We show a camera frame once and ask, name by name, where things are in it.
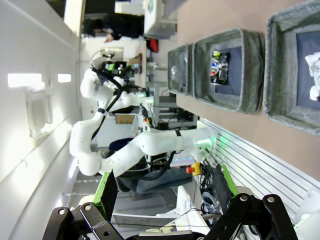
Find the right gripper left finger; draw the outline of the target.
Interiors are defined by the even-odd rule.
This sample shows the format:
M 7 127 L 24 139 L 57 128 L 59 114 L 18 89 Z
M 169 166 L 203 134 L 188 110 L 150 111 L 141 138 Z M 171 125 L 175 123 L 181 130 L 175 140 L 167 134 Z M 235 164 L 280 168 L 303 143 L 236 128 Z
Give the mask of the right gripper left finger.
M 97 240 L 122 240 L 123 237 L 111 224 L 117 195 L 114 173 L 104 173 L 92 201 L 73 210 L 65 206 L 53 209 L 42 238 L 78 240 L 93 234 Z

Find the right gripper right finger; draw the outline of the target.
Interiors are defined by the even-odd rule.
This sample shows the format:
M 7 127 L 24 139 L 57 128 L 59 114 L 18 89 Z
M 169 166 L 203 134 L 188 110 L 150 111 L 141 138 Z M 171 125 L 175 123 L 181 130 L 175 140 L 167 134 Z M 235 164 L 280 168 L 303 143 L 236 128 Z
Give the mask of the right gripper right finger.
M 240 228 L 253 227 L 261 240 L 296 240 L 297 234 L 282 199 L 267 194 L 262 199 L 247 193 L 234 194 L 225 179 L 222 166 L 206 165 L 213 192 L 220 203 L 222 216 L 209 233 L 208 240 L 234 240 Z

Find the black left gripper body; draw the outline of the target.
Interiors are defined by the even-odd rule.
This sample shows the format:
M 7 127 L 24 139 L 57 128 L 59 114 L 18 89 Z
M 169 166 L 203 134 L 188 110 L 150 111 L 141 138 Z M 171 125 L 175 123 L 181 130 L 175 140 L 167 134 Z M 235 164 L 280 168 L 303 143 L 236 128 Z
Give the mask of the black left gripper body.
M 125 73 L 126 62 L 125 61 L 104 61 L 101 64 L 103 72 L 109 72 L 116 76 L 123 77 Z

